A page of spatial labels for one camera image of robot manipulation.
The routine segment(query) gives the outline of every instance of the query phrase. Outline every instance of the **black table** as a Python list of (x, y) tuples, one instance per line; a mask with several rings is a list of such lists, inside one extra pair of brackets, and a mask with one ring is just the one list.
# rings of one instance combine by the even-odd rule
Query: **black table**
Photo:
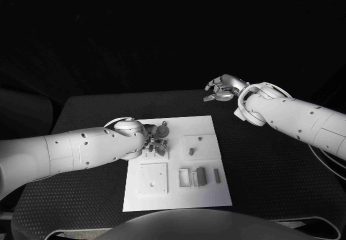
[[(210, 207), (274, 221), (324, 219), (310, 234), (339, 237), (346, 224), (346, 193), (308, 145), (241, 121), (236, 100), (203, 102), (203, 90), (72, 97), (53, 134), (135, 119), (212, 116), (233, 206)], [(122, 212), (128, 162), (57, 174), (26, 185), (11, 220), (17, 240), (53, 231), (106, 229), (154, 211)]]

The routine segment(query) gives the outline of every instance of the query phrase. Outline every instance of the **black fabric surface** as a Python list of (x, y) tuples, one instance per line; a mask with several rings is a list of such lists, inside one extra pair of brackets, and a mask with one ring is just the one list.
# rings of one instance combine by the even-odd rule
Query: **black fabric surface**
[[(212, 116), (233, 211), (268, 220), (321, 217), (346, 224), (346, 193), (308, 145), (233, 115), (236, 100), (203, 102), (203, 90), (72, 97), (53, 134), (135, 119)], [(16, 240), (56, 230), (112, 228), (154, 211), (122, 212), (128, 162), (118, 160), (27, 184), (11, 220)]]

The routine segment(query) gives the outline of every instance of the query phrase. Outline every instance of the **robotic hand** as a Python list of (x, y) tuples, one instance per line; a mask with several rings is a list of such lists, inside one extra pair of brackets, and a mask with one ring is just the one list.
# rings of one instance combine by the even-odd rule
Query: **robotic hand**
[[(114, 123), (114, 129), (105, 128)], [(167, 142), (157, 126), (131, 117), (117, 118), (104, 127), (0, 141), (0, 200), (26, 183), (55, 174), (89, 169), (118, 159), (130, 160), (154, 149), (160, 155)]]
[(238, 96), (236, 117), (279, 132), (346, 160), (346, 115), (301, 101), (274, 84), (249, 84), (223, 74), (206, 85), (213, 94), (203, 101), (229, 101)]

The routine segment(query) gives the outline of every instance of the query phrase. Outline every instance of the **black background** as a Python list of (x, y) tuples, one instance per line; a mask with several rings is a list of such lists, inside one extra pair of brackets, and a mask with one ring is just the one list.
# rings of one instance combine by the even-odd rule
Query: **black background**
[(13, 0), (0, 9), (1, 87), (47, 96), (57, 107), (76, 95), (203, 89), (228, 73), (343, 108), (341, 1), (121, 6)]

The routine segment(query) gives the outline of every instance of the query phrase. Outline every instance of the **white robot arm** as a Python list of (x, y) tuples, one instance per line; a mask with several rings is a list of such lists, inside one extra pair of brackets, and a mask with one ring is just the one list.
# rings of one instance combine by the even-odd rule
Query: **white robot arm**
[(238, 96), (233, 114), (251, 124), (265, 123), (295, 138), (346, 160), (346, 115), (313, 103), (301, 101), (275, 85), (249, 84), (238, 77), (223, 74), (213, 79), (205, 90), (213, 94), (203, 98), (229, 101)]
[(118, 118), (114, 130), (93, 127), (65, 133), (0, 141), (0, 200), (26, 183), (55, 174), (89, 169), (118, 159), (130, 160), (154, 146), (167, 149), (154, 136), (157, 126)]

